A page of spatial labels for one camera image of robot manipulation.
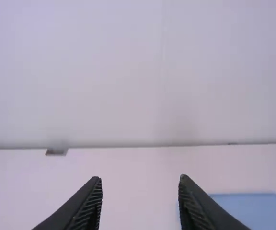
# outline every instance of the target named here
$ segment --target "white table surface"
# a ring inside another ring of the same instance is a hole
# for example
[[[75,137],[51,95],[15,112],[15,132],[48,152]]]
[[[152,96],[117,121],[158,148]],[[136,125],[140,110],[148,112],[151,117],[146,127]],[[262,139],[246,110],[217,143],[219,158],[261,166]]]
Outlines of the white table surface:
[[[28,230],[92,176],[103,180],[101,230],[176,230],[177,186],[188,174],[208,193],[276,193],[276,145],[0,150],[0,230]]]

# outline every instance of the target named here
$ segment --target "small bracket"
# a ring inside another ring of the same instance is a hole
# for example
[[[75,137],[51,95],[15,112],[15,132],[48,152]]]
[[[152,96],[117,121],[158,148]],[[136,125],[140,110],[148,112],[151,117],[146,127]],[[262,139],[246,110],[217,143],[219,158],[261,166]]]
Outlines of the small bracket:
[[[48,148],[46,156],[66,156],[67,152],[67,148]]]

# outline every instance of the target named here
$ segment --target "white surface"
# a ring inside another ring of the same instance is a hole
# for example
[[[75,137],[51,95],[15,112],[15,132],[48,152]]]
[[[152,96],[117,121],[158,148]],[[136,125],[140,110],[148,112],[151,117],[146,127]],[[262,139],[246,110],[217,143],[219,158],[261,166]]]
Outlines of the white surface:
[[[276,1],[0,0],[0,146],[276,141]]]
[[[276,192],[276,145],[44,153],[0,150],[0,230],[31,229],[94,175],[103,180],[102,230],[181,229],[182,173],[208,193]]]

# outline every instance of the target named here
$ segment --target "white wall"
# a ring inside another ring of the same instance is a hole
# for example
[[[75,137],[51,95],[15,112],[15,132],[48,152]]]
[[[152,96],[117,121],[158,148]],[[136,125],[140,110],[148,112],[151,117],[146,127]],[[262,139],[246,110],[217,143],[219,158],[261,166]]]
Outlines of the white wall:
[[[0,0],[0,147],[276,141],[276,1]]]

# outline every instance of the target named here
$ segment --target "blue object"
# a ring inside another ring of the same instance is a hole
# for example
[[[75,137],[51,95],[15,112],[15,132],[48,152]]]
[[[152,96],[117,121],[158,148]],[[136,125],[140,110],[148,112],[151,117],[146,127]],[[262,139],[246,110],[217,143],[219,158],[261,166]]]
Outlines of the blue object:
[[[276,230],[276,194],[212,194],[221,207],[252,230]]]

